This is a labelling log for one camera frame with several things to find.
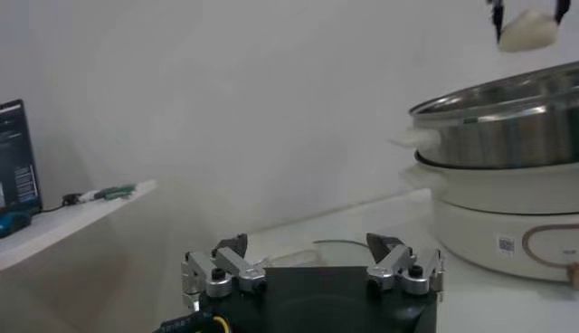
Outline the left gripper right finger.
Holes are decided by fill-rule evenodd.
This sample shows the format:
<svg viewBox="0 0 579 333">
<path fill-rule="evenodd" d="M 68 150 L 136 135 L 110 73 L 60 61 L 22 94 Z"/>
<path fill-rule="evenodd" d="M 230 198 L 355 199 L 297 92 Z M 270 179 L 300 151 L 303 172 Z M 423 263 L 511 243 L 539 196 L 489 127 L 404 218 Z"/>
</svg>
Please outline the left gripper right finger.
<svg viewBox="0 0 579 333">
<path fill-rule="evenodd" d="M 366 243 L 375 260 L 366 268 L 366 277 L 380 291 L 396 286 L 413 296 L 443 291 L 444 259 L 439 249 L 416 252 L 399 238 L 377 233 L 368 233 Z"/>
</svg>

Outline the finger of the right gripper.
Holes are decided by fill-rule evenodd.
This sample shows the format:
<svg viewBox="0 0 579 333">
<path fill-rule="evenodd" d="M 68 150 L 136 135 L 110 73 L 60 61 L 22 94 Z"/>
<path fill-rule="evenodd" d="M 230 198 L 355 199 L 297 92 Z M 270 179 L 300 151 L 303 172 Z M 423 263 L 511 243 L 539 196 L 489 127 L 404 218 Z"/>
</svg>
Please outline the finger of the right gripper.
<svg viewBox="0 0 579 333">
<path fill-rule="evenodd" d="M 503 0 L 486 0 L 486 5 L 490 7 L 490 21 L 494 29 L 496 42 L 500 42 L 503 29 L 504 19 L 504 1 Z"/>
<path fill-rule="evenodd" d="M 557 25 L 560 25 L 571 7 L 571 0 L 556 0 L 555 1 L 555 11 L 554 20 Z"/>
</svg>

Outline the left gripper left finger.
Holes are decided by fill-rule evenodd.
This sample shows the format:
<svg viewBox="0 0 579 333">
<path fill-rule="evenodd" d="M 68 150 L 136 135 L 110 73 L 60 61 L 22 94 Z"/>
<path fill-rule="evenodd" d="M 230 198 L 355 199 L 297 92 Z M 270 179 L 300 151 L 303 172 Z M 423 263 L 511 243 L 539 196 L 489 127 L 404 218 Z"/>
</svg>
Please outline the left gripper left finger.
<svg viewBox="0 0 579 333">
<path fill-rule="evenodd" d="M 223 239 L 209 252 L 187 252 L 181 262 L 182 298 L 185 306 L 199 309 L 200 297 L 224 299 L 233 286 L 242 293 L 260 294 L 267 288 L 266 271 L 245 260 L 248 235 Z"/>
</svg>

